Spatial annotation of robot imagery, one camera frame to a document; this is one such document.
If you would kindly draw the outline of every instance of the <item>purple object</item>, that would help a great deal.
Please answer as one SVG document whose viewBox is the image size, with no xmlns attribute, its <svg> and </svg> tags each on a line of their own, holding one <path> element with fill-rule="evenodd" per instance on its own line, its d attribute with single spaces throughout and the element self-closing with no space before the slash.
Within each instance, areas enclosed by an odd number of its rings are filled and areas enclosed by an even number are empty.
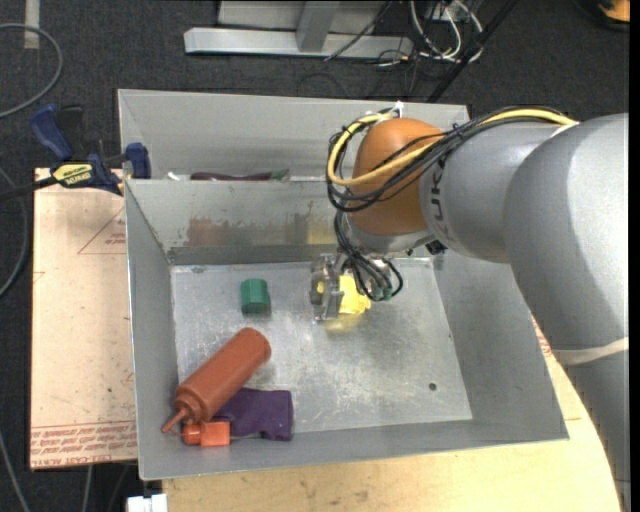
<svg viewBox="0 0 640 512">
<path fill-rule="evenodd" d="M 215 414 L 231 422 L 231 435 L 261 434 L 273 441 L 290 441 L 293 435 L 293 401 L 290 391 L 242 388 Z"/>
</svg>

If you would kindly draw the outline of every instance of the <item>orange nozzle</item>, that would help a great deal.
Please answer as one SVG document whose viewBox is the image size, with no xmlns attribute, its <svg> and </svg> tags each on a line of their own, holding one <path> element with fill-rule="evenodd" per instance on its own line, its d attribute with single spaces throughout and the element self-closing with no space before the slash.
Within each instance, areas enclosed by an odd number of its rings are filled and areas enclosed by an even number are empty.
<svg viewBox="0 0 640 512">
<path fill-rule="evenodd" d="M 169 430 L 171 430 L 171 428 L 174 425 L 182 421 L 186 415 L 187 415 L 187 410 L 180 409 L 173 418 L 171 418 L 169 421 L 167 421 L 164 424 L 164 426 L 162 427 L 162 433 L 166 434 L 167 432 L 169 432 Z"/>
</svg>

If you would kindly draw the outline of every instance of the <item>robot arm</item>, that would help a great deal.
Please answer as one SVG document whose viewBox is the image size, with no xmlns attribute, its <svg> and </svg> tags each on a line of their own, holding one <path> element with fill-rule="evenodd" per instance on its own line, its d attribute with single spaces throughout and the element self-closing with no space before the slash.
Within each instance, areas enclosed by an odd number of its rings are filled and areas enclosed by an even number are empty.
<svg viewBox="0 0 640 512">
<path fill-rule="evenodd" d="M 345 178 L 342 156 L 361 132 Z M 627 149 L 628 115 L 578 124 L 506 108 L 442 132 L 388 110 L 332 139 L 327 183 L 340 246 L 333 271 L 352 274 L 373 301 L 402 287 L 393 256 L 422 245 L 511 265 L 630 508 Z"/>
</svg>

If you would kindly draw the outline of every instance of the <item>stain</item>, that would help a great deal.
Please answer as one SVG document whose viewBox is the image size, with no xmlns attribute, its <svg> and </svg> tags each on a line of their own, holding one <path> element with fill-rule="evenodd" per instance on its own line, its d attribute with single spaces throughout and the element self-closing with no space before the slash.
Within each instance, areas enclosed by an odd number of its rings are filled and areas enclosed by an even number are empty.
<svg viewBox="0 0 640 512">
<path fill-rule="evenodd" d="M 333 243 L 331 223 L 325 218 L 293 213 L 284 218 L 237 219 L 214 221 L 207 217 L 192 217 L 183 247 L 249 247 L 260 245 L 306 245 Z"/>
<path fill-rule="evenodd" d="M 304 480 L 300 480 L 300 485 L 305 490 L 305 493 L 307 494 L 307 499 L 308 500 L 313 500 L 316 497 L 317 490 L 316 489 L 311 489 L 309 487 L 309 485 L 307 484 L 307 482 L 305 482 Z"/>
<path fill-rule="evenodd" d="M 365 489 L 364 491 L 355 493 L 354 496 L 356 497 L 356 501 L 358 503 L 364 503 L 369 499 L 369 491 Z"/>
</svg>

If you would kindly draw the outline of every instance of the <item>black carpet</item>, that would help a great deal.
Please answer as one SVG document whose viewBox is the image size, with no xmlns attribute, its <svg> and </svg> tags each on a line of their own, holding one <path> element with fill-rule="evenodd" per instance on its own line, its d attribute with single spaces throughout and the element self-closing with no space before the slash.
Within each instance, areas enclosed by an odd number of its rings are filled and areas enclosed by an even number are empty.
<svg viewBox="0 0 640 512">
<path fill-rule="evenodd" d="M 521 0 L 482 57 L 462 71 L 440 102 L 466 104 L 473 115 L 513 104 L 548 105 L 578 120 L 627 111 L 629 34 L 603 28 L 574 1 L 578 0 Z M 350 60 L 187 57 L 183 33 L 210 25 L 214 2 L 41 3 L 41 27 L 59 42 L 65 65 L 58 84 L 36 106 L 0 119 L 0 167 L 17 185 L 30 182 L 34 167 L 53 163 L 28 125 L 37 106 L 50 102 L 82 105 L 89 135 L 102 137 L 107 153 L 114 154 L 119 150 L 119 88 L 424 101 L 436 83 L 422 74 L 415 81 L 413 70 L 383 72 Z M 481 20 L 490 19 L 501 3 L 485 0 Z M 406 26 L 403 4 L 390 11 L 391 31 Z M 0 24 L 23 21 L 24 0 L 0 3 Z M 24 50 L 22 41 L 20 32 L 0 32 L 0 111 L 35 94 L 55 70 L 50 46 L 42 41 L 40 51 Z M 423 72 L 439 71 L 432 67 Z M 7 189 L 0 177 L 0 193 Z M 31 215 L 31 199 L 25 203 Z M 21 241 L 18 204 L 0 204 L 0 287 L 19 255 Z M 82 502 L 84 468 L 35 473 L 28 469 L 30 315 L 31 264 L 27 263 L 0 298 L 0 431 L 32 510 L 75 512 Z M 119 465 L 96 467 L 89 510 L 105 510 L 121 473 Z M 124 495 L 141 492 L 135 474 L 128 470 L 125 475 Z M 0 465 L 0 511 L 19 507 Z"/>
</svg>

